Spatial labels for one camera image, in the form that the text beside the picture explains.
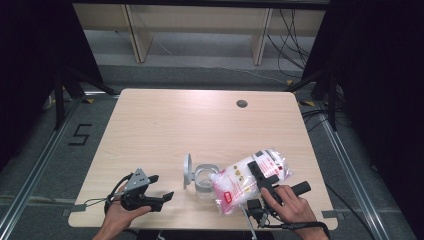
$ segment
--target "gray carpet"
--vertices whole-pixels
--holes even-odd
[[[105,83],[116,89],[124,88],[181,88],[181,89],[228,89],[249,91],[282,91],[283,84],[258,78],[251,74],[229,71],[225,69],[205,68],[172,68],[172,67],[130,67],[130,66],[100,66]],[[279,71],[260,70],[255,74],[268,78],[278,78],[283,82],[287,79]],[[83,84],[86,90],[97,90]],[[310,100],[309,93],[313,85],[297,91],[299,101]],[[81,103],[73,114],[53,158],[47,166],[33,196],[54,199],[75,199],[90,167],[91,160],[103,135],[109,117],[117,99],[95,98],[91,104]],[[302,106],[302,112],[315,110],[315,107]],[[0,174],[0,195],[3,196],[0,214],[7,210],[9,202],[4,196],[15,195],[25,181],[42,149],[53,132],[54,108],[40,115],[34,131],[28,136],[28,141],[21,153],[12,159]],[[362,147],[353,128],[349,125],[345,112],[337,113],[338,134],[349,153],[361,180],[379,210],[383,222],[392,239],[415,239],[408,224],[398,210],[390,193],[377,172],[370,169],[370,159]],[[342,196],[361,217],[363,214],[356,198],[341,168],[337,155],[320,123],[318,116],[312,117],[306,128],[317,156],[324,180]],[[81,127],[79,133],[89,134],[85,145],[70,146],[69,143],[82,142],[73,134],[79,124],[91,124]],[[371,239],[366,229],[348,208],[331,192],[330,198],[334,208],[339,213],[339,226],[331,232],[332,239]],[[90,239],[97,229],[72,228],[67,224],[67,218],[62,216],[70,205],[66,203],[36,204],[29,203],[18,221],[10,239]],[[297,239],[288,231],[275,231],[275,239]],[[123,233],[120,239],[135,239],[134,235]]]

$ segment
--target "transparent plastic bag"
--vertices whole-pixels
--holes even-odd
[[[248,163],[256,161],[266,178],[276,174],[281,181],[292,175],[287,161],[274,149],[265,149],[211,174],[215,201],[221,213],[230,214],[239,204],[259,194]]]

